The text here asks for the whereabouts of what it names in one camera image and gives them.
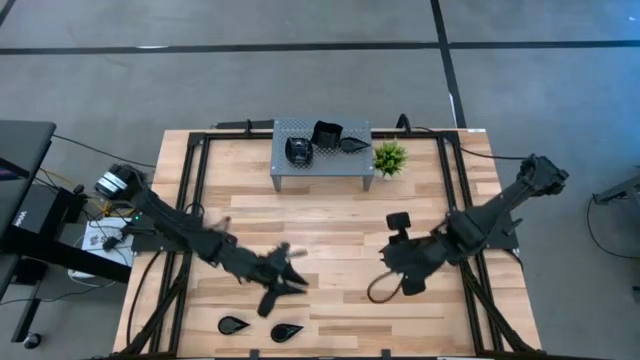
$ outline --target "small black part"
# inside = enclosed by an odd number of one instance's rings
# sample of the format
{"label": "small black part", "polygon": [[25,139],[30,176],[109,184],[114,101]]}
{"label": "small black part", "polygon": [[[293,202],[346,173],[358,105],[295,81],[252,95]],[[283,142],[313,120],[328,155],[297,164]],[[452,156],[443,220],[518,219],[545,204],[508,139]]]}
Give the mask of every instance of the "small black part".
{"label": "small black part", "polygon": [[189,139],[187,140],[187,147],[194,147],[201,143],[207,133],[189,133]]}
{"label": "small black part", "polygon": [[247,123],[244,127],[244,134],[246,136],[251,136],[251,129],[253,129],[253,124],[251,123],[251,120],[247,119]]}
{"label": "small black part", "polygon": [[411,124],[409,118],[405,114],[400,114],[398,122],[396,123],[396,129],[404,129],[405,134],[411,134]]}
{"label": "small black part", "polygon": [[260,350],[251,349],[249,350],[249,360],[258,360],[260,359]]}
{"label": "small black part", "polygon": [[392,231],[411,227],[409,213],[403,211],[387,215],[387,227]]}
{"label": "small black part", "polygon": [[340,135],[342,135],[342,126],[318,121],[313,127],[311,143],[321,148],[335,149],[340,142]]}
{"label": "small black part", "polygon": [[631,287],[631,293],[633,294],[633,300],[636,304],[640,304],[640,286]]}
{"label": "small black part", "polygon": [[502,229],[502,233],[505,234],[506,236],[510,236],[511,234],[515,233],[516,227],[518,227],[518,225],[520,225],[521,222],[522,222],[522,219],[509,221],[508,223],[509,225],[504,229]]}
{"label": "small black part", "polygon": [[294,165],[309,165],[313,160],[313,146],[304,138],[287,138],[284,153]]}
{"label": "small black part", "polygon": [[218,331],[223,335],[231,335],[246,328],[247,326],[249,326],[249,324],[236,317],[225,316],[218,322]]}
{"label": "small black part", "polygon": [[284,267],[284,271],[282,272],[282,278],[294,282],[296,284],[309,285],[307,280],[305,280],[297,271],[293,269],[291,263],[288,263]]}
{"label": "small black part", "polygon": [[84,192],[84,185],[80,184],[80,185],[76,185],[76,187],[73,188],[73,195],[79,195],[82,194]]}
{"label": "small black part", "polygon": [[346,153],[354,153],[370,146],[370,144],[353,137],[346,137],[340,140],[340,149]]}
{"label": "small black part", "polygon": [[111,249],[116,247],[116,244],[119,243],[119,242],[120,242],[120,240],[118,240],[115,236],[109,236],[109,238],[107,238],[107,241],[102,243],[102,249],[105,252],[109,252],[109,251],[111,251]]}
{"label": "small black part", "polygon": [[283,343],[302,330],[304,326],[293,324],[278,324],[271,329],[271,340]]}

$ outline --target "cable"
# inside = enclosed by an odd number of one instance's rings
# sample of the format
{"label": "cable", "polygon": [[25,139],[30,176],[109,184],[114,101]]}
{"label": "cable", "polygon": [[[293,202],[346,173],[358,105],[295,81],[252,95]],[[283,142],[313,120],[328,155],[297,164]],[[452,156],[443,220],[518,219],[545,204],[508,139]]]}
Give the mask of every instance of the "cable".
{"label": "cable", "polygon": [[138,283],[136,294],[133,296],[131,309],[129,309],[129,319],[127,321],[127,346],[131,345],[131,323],[133,322],[133,310],[135,309],[136,303],[138,302],[138,296],[140,296],[140,290],[142,290],[142,284],[144,284],[144,280],[147,278],[147,274],[149,273],[149,270],[151,269],[151,266],[153,265],[153,263],[156,262],[156,259],[158,258],[158,256],[160,256],[160,251],[156,252],[153,255],[153,257],[149,261],[149,264],[147,264],[147,267],[142,272],[142,277],[140,278],[140,282]]}
{"label": "cable", "polygon": [[[434,130],[431,130],[429,128],[426,127],[422,127],[422,126],[415,126],[413,127],[413,129],[420,129],[420,130],[426,130],[428,132],[437,132]],[[462,146],[459,146],[460,150],[466,152],[467,154],[471,154],[471,155],[475,155],[475,156],[479,156],[479,157],[483,157],[483,158],[487,158],[487,159],[498,159],[498,160],[527,160],[528,158],[526,157],[518,157],[518,156],[497,156],[497,155],[485,155],[485,154],[480,154],[477,153],[475,151],[471,151],[471,150],[467,150],[465,148],[463,148]]]}
{"label": "cable", "polygon": [[58,195],[58,193],[57,193],[58,188],[57,188],[57,187],[55,187],[55,186],[53,186],[53,185],[49,184],[48,182],[46,182],[46,181],[44,181],[44,180],[42,180],[42,179],[40,179],[40,178],[38,178],[38,177],[34,177],[34,178],[33,178],[33,180],[34,180],[34,181],[36,181],[36,182],[38,182],[40,185],[44,185],[44,186],[46,186],[46,187],[47,187],[47,189],[49,189],[49,191],[51,191],[51,193],[52,193],[52,194],[54,194],[54,195]]}
{"label": "cable", "polygon": [[627,255],[621,255],[621,254],[616,254],[613,251],[609,251],[607,249],[605,249],[602,245],[600,245],[600,243],[598,242],[598,240],[596,240],[595,235],[593,234],[593,229],[591,229],[591,204],[593,204],[593,197],[591,198],[591,200],[589,200],[589,205],[587,205],[587,228],[589,229],[589,236],[591,236],[591,240],[600,248],[600,250],[606,252],[607,254],[611,255],[611,256],[615,256],[615,257],[619,257],[622,259],[630,259],[630,260],[639,260],[640,257],[639,256],[627,256]]}
{"label": "cable", "polygon": [[[109,284],[101,285],[101,286],[98,286],[98,287],[92,287],[92,288],[90,288],[90,289],[87,289],[87,290],[85,290],[85,291],[81,291],[81,292],[71,292],[71,293],[66,293],[66,294],[64,294],[64,295],[60,295],[60,296],[58,296],[58,297],[56,297],[56,298],[53,298],[53,299],[40,299],[40,302],[56,302],[56,301],[58,301],[58,300],[60,300],[60,299],[62,299],[62,298],[65,298],[65,297],[67,297],[67,296],[72,296],[72,295],[84,295],[84,294],[86,294],[86,293],[88,293],[88,292],[91,292],[91,291],[93,291],[93,290],[102,289],[102,288],[104,288],[104,287],[107,287],[108,285],[109,285]],[[31,301],[31,300],[33,300],[33,299],[17,299],[17,300],[11,300],[11,301],[7,301],[7,302],[0,303],[0,306],[7,305],[7,304],[11,304],[11,303],[14,303],[14,302]]]}
{"label": "cable", "polygon": [[81,142],[79,142],[79,141],[76,141],[76,140],[73,140],[73,139],[66,138],[66,137],[64,137],[64,136],[60,136],[60,135],[53,134],[53,137],[58,138],[58,139],[60,139],[60,140],[68,141],[68,142],[70,142],[70,143],[73,143],[73,144],[76,144],[76,145],[79,145],[79,146],[82,146],[82,147],[84,147],[84,148],[87,148],[87,149],[89,149],[89,150],[93,150],[93,151],[95,151],[95,152],[97,152],[97,153],[100,153],[100,154],[102,154],[102,155],[109,156],[109,157],[114,158],[114,159],[117,159],[117,160],[121,160],[121,161],[128,162],[128,163],[131,163],[131,164],[139,165],[139,166],[144,166],[144,167],[149,167],[149,168],[155,168],[155,166],[154,166],[154,165],[149,165],[149,164],[144,164],[144,163],[140,163],[140,162],[133,161],[133,160],[128,160],[128,159],[122,158],[122,157],[120,157],[120,156],[116,156],[116,155],[110,154],[110,153],[108,153],[108,152],[106,152],[106,151],[102,151],[102,150],[100,150],[100,149],[96,149],[96,148],[94,148],[94,147],[92,147],[92,146],[89,146],[89,145],[87,145],[87,144],[83,144],[83,143],[81,143]]}
{"label": "cable", "polygon": [[386,273],[378,276],[377,278],[375,278],[371,284],[369,284],[369,286],[367,287],[367,298],[369,298],[369,301],[371,301],[374,304],[384,304],[386,302],[389,302],[391,299],[393,299],[394,296],[396,296],[396,294],[398,293],[398,291],[400,291],[400,288],[402,287],[402,279],[400,279],[400,282],[398,283],[398,286],[396,287],[395,290],[393,290],[393,292],[391,293],[391,295],[387,296],[386,298],[382,299],[382,300],[378,300],[378,299],[374,299],[373,296],[371,296],[371,291],[373,290],[373,287],[380,282],[381,280],[383,280],[384,278],[388,277],[389,275],[393,274],[394,271],[393,270],[389,270]]}
{"label": "cable", "polygon": [[[48,186],[50,186],[50,187],[55,188],[56,190],[58,190],[58,189],[60,188],[60,186],[58,186],[58,184],[56,184],[56,183],[55,183],[55,181],[53,181],[53,179],[51,179],[51,176],[56,177],[56,178],[58,178],[58,179],[60,179],[60,180],[64,181],[64,182],[65,182],[65,183],[67,183],[67,185],[69,185],[69,187],[71,187],[71,188],[75,188],[75,187],[77,187],[77,186],[78,186],[78,184],[76,184],[76,183],[74,183],[73,181],[69,180],[69,178],[64,177],[64,176],[62,176],[62,175],[60,175],[60,174],[58,174],[58,173],[55,173],[55,172],[53,172],[53,171],[51,171],[51,170],[46,170],[46,169],[43,169],[43,168],[40,168],[40,169],[38,169],[38,170],[40,170],[40,171],[42,171],[42,172],[44,173],[44,175],[47,177],[47,179],[49,179],[49,183],[47,183],[47,182],[45,182],[45,181],[43,181],[43,180],[41,180],[41,179],[38,179],[37,177],[36,177],[34,180],[38,180],[38,181],[40,181],[40,182],[42,182],[42,183],[44,183],[44,184],[46,184],[46,185],[48,185]],[[92,203],[93,205],[95,205],[95,206],[100,210],[100,213],[101,213],[101,214],[103,214],[103,215],[105,214],[105,212],[106,212],[106,207],[105,207],[105,208],[103,208],[103,207],[102,207],[102,206],[100,206],[100,204],[98,204],[98,202],[97,202],[97,201],[95,201],[94,199],[89,199],[89,201],[91,201],[91,203]]]}

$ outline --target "black teardrop object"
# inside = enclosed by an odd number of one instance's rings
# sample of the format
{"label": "black teardrop object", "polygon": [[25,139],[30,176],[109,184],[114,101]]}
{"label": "black teardrop object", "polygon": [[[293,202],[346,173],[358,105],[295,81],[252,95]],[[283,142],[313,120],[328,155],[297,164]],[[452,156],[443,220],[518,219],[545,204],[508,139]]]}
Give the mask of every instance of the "black teardrop object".
{"label": "black teardrop object", "polygon": [[249,324],[236,317],[225,316],[218,322],[218,331],[223,335],[231,335],[246,328],[247,326],[249,326]]}
{"label": "black teardrop object", "polygon": [[340,149],[346,153],[356,152],[358,150],[368,148],[369,146],[371,145],[360,139],[352,137],[346,137],[340,140]]}
{"label": "black teardrop object", "polygon": [[277,343],[283,343],[302,330],[304,326],[293,324],[278,324],[271,329],[271,340]]}

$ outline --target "black handle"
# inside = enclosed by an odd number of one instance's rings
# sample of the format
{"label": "black handle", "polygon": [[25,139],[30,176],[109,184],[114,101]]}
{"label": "black handle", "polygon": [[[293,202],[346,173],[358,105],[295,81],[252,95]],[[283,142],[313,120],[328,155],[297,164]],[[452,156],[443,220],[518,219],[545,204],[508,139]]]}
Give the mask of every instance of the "black handle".
{"label": "black handle", "polygon": [[267,317],[273,310],[273,307],[276,305],[276,299],[278,298],[278,294],[273,291],[267,291],[266,294],[260,300],[260,305],[258,305],[258,315],[262,317]]}

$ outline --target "wheel caster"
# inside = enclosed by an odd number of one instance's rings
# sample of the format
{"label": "wheel caster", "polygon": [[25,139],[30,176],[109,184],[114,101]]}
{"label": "wheel caster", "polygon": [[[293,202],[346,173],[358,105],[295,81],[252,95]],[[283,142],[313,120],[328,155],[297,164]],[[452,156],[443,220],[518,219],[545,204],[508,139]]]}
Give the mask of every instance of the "wheel caster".
{"label": "wheel caster", "polygon": [[35,349],[42,342],[42,335],[36,333],[28,333],[22,344],[25,349]]}

